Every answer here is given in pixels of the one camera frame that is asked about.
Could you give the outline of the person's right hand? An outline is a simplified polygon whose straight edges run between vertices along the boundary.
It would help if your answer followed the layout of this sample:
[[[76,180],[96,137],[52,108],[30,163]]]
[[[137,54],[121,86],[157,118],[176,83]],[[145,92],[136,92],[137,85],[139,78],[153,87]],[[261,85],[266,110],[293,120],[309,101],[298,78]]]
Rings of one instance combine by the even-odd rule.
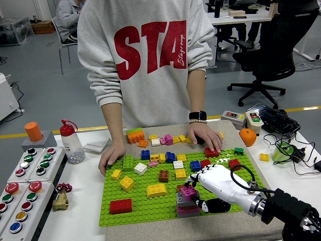
[[[113,165],[117,159],[125,155],[126,147],[124,143],[112,143],[109,149],[102,153],[98,169],[105,176],[106,167]]]

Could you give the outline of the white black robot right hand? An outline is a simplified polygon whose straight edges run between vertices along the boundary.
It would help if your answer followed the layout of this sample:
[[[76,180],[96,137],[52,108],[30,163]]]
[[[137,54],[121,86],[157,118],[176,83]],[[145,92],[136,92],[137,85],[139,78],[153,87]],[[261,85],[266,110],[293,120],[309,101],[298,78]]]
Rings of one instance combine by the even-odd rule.
[[[195,187],[197,182],[219,199],[239,205],[251,216],[258,214],[258,204],[265,198],[260,191],[249,191],[250,186],[246,181],[220,164],[208,165],[190,175],[184,186],[192,183]]]

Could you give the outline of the person's left hand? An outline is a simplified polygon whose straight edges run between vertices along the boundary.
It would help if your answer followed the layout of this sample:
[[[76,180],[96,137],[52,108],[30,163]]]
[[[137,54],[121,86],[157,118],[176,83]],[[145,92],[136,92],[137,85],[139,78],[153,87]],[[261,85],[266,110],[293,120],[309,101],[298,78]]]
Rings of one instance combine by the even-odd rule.
[[[223,150],[223,139],[221,135],[217,131],[212,130],[205,123],[189,124],[188,136],[190,137],[194,146],[198,144],[196,139],[196,136],[198,136],[206,142],[211,151],[216,149],[217,152],[221,152]]]

